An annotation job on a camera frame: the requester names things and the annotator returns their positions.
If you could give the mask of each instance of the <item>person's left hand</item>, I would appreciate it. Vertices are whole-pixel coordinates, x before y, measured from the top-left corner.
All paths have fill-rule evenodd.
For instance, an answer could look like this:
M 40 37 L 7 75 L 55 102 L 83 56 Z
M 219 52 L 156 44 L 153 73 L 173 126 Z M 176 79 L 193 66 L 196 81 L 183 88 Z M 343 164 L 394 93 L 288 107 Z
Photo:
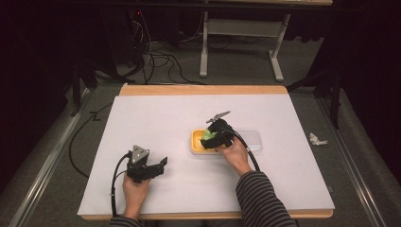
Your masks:
M 151 179 L 147 179 L 141 183 L 135 183 L 127 173 L 124 174 L 123 190 L 126 199 L 125 218 L 138 220 L 142 205 L 148 194 L 148 186 Z

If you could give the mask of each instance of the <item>white debris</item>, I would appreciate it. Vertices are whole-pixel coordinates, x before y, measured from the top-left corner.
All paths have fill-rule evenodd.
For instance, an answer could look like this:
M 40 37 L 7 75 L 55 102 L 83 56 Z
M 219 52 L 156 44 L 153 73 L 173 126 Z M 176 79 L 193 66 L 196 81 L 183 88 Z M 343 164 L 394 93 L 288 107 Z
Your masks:
M 326 145 L 328 143 L 328 140 L 320 141 L 318 136 L 314 135 L 313 133 L 309 134 L 309 140 L 313 145 L 316 146 Z

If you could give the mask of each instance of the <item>hand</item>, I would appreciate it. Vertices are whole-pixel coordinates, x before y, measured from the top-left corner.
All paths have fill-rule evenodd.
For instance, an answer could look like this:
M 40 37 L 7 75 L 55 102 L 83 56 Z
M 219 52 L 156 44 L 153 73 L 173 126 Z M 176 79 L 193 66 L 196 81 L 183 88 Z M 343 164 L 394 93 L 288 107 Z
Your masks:
M 228 148 L 218 147 L 215 150 L 221 152 L 227 163 L 235 169 L 239 177 L 252 171 L 248 164 L 248 151 L 236 136 L 233 138 L 231 146 Z
M 135 183 L 127 176 L 127 173 L 124 174 L 123 190 L 126 199 L 125 218 L 138 220 L 142 205 L 147 198 L 149 183 L 150 179 L 141 183 Z

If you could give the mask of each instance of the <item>striped sleeve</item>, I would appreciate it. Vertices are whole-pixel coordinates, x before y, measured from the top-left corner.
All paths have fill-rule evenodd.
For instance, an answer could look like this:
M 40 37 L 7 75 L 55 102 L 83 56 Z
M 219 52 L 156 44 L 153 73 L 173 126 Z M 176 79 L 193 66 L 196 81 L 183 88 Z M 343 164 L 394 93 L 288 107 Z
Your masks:
M 296 226 L 265 173 L 251 171 L 244 174 L 235 192 L 246 227 Z
M 142 224 L 131 218 L 114 217 L 110 220 L 109 227 L 142 227 Z

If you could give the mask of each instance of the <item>striped shirt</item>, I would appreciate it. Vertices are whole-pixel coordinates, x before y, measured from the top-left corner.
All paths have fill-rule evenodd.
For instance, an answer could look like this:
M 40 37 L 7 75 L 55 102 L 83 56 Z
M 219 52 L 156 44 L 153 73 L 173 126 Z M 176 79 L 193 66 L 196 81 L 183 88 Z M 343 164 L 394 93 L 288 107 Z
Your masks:
M 235 192 L 245 227 L 296 227 L 263 172 L 250 171 L 244 174 Z M 130 218 L 116 217 L 111 219 L 109 226 L 142 227 L 142 224 Z

